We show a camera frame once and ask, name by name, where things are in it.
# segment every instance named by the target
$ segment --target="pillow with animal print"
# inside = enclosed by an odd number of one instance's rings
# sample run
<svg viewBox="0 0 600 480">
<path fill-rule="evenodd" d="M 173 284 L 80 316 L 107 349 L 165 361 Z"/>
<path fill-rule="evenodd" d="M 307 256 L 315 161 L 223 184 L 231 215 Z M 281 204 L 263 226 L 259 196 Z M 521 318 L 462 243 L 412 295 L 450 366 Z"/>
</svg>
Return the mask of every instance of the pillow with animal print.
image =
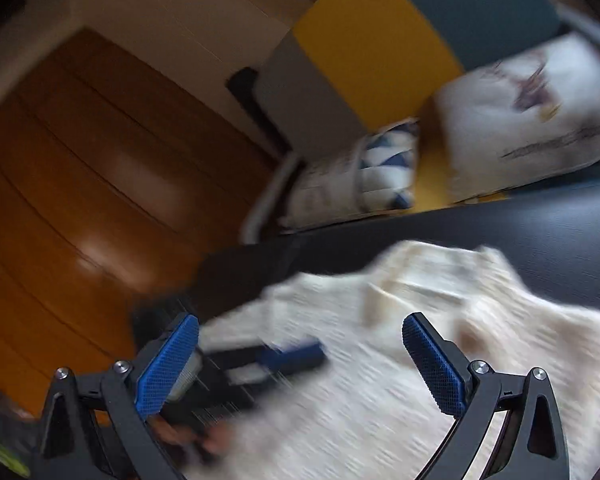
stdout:
<svg viewBox="0 0 600 480">
<path fill-rule="evenodd" d="M 442 87 L 456 201 L 600 160 L 600 53 L 573 32 Z"/>
</svg>

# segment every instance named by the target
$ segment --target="pillow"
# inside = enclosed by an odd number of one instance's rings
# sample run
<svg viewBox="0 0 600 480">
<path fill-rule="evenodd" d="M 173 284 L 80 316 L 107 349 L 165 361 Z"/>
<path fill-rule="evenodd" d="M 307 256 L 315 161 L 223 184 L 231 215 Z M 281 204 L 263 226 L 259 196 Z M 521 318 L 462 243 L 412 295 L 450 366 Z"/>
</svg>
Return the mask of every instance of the pillow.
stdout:
<svg viewBox="0 0 600 480">
<path fill-rule="evenodd" d="M 436 94 L 455 201 L 600 160 L 600 53 L 576 32 Z"/>
<path fill-rule="evenodd" d="M 410 208 L 417 140 L 418 122 L 409 118 L 311 164 L 294 184 L 281 224 L 301 229 Z"/>
</svg>

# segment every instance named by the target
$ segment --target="wooden floor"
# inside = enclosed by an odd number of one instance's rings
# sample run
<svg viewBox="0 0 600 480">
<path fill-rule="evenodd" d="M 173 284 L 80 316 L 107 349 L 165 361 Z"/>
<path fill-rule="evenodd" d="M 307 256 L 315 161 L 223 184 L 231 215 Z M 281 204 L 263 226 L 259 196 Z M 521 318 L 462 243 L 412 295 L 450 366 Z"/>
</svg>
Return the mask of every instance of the wooden floor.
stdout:
<svg viewBox="0 0 600 480">
<path fill-rule="evenodd" d="M 134 348 L 128 311 L 236 243 L 271 161 L 173 82 L 84 30 L 0 107 L 0 387 L 39 413 L 61 365 Z"/>
</svg>

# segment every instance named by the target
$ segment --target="white blanket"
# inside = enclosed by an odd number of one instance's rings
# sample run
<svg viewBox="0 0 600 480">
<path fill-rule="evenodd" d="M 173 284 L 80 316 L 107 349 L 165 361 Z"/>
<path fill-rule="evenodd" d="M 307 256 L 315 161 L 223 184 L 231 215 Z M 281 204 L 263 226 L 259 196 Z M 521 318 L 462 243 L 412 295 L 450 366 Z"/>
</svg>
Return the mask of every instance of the white blanket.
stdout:
<svg viewBox="0 0 600 480">
<path fill-rule="evenodd" d="M 210 322 L 203 349 L 320 338 L 330 364 L 236 419 L 234 448 L 190 478 L 413 479 L 453 423 L 402 346 L 402 320 L 423 312 L 469 359 L 526 375 L 545 368 L 569 447 L 571 478 L 600 466 L 600 312 L 536 298 L 495 250 L 402 242 L 363 272 L 300 274 Z M 502 422 L 469 470 L 479 478 Z"/>
</svg>

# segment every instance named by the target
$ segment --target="metal bolt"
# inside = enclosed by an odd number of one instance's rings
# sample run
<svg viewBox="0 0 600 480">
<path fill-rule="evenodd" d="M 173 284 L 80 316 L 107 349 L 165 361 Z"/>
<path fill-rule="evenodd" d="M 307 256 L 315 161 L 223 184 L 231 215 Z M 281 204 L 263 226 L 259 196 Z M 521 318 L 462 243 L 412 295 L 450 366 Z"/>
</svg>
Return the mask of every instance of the metal bolt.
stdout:
<svg viewBox="0 0 600 480">
<path fill-rule="evenodd" d="M 66 379 L 69 376 L 69 368 L 58 368 L 58 370 L 55 371 L 54 373 L 54 377 L 56 379 L 60 379 L 62 381 L 62 379 Z"/>
<path fill-rule="evenodd" d="M 534 368 L 531 370 L 531 373 L 538 381 L 544 381 L 546 379 L 546 372 L 542 370 L 542 368 Z"/>
<path fill-rule="evenodd" d="M 489 365 L 484 361 L 474 361 L 471 363 L 471 368 L 473 368 L 474 372 L 477 374 L 485 374 L 490 370 Z"/>
<path fill-rule="evenodd" d="M 116 361 L 113 363 L 113 369 L 119 374 L 128 372 L 129 368 L 131 368 L 131 365 L 127 361 Z"/>
</svg>

